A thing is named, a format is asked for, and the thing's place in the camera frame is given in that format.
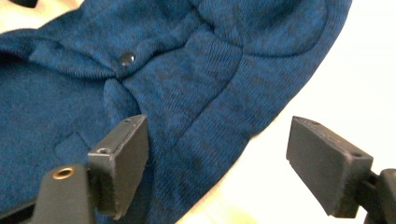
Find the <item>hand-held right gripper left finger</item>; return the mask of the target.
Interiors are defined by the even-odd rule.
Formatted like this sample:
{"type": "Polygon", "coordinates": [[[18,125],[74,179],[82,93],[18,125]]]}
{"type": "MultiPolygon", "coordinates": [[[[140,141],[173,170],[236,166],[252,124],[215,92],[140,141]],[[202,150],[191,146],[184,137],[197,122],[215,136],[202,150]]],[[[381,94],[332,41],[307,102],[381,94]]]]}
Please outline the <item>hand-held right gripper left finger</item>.
{"type": "Polygon", "coordinates": [[[97,208],[101,215],[124,217],[149,158],[145,115],[122,120],[89,153],[89,168],[98,180],[97,208]]]}

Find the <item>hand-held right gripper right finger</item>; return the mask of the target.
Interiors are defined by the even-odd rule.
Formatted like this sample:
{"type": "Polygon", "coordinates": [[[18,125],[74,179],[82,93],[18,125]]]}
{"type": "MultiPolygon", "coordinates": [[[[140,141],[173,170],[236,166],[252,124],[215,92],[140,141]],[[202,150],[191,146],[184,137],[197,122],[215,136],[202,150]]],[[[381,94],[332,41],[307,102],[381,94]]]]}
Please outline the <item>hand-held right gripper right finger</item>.
{"type": "Polygon", "coordinates": [[[327,215],[357,215],[355,197],[371,172],[372,156],[322,124],[294,117],[286,158],[327,215]]]}

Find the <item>blue knitted sweater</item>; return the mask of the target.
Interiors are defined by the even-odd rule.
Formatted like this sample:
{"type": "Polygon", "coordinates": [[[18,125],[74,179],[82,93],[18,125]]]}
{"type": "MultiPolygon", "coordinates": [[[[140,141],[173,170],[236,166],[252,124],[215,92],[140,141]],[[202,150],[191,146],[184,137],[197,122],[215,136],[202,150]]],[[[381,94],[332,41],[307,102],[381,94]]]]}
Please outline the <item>blue knitted sweater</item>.
{"type": "Polygon", "coordinates": [[[84,0],[0,34],[0,214],[123,119],[149,159],[123,224],[175,224],[313,76],[351,0],[84,0]]]}

